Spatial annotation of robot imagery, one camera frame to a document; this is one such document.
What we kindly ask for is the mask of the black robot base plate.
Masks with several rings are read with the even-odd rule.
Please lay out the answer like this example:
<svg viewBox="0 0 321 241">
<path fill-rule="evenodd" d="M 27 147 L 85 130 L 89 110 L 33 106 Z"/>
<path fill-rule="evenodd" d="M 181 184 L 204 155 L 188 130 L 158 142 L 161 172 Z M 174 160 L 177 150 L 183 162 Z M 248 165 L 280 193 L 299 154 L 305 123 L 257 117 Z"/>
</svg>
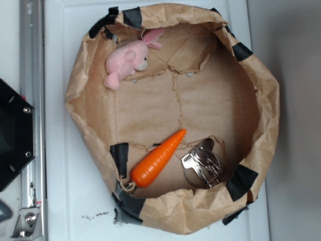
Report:
<svg viewBox="0 0 321 241">
<path fill-rule="evenodd" d="M 34 108 L 1 80 L 1 192 L 34 158 Z"/>
</svg>

